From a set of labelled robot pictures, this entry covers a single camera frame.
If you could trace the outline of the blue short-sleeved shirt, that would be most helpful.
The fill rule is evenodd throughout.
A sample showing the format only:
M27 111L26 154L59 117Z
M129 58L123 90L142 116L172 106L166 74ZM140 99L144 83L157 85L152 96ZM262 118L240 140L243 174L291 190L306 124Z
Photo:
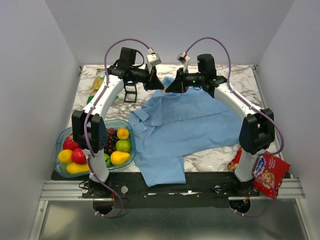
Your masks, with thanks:
M135 137L135 165L148 187L184 184L184 156L239 142L241 122L222 102L201 90L156 90L128 122Z

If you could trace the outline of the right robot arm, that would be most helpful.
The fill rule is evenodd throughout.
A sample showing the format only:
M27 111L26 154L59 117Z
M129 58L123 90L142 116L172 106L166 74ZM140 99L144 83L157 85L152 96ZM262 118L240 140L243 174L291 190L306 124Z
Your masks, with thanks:
M183 64L176 72L174 81L165 88L166 93L186 93L189 87L201 87L212 98L226 105L240 120L241 129L239 144L242 154L235 176L238 178L230 183L230 191L241 196L248 190L247 182L254 178L253 170L259 154L270 147L275 140L275 127L266 118L274 119L274 113L269 108L262 109L263 115L255 112L257 107L250 102L243 102L242 95L227 83L227 78L217 75L214 57L211 54L197 56L198 72L189 73L190 58L181 53L177 60Z

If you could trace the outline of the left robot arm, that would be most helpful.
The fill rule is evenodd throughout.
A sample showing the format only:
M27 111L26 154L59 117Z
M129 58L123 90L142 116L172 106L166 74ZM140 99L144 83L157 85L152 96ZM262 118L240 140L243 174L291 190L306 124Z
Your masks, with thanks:
M163 90L165 87L157 77L156 65L161 63L157 53L147 50L146 66L135 65L137 50L123 47L115 65L105 70L103 82L93 99L82 110L71 115L72 133L78 146L84 150L88 160L89 178L96 182L93 191L101 198L107 197L111 185L106 182L109 170L105 163L104 147L108 141L105 116L116 96L129 84L142 83L147 90Z

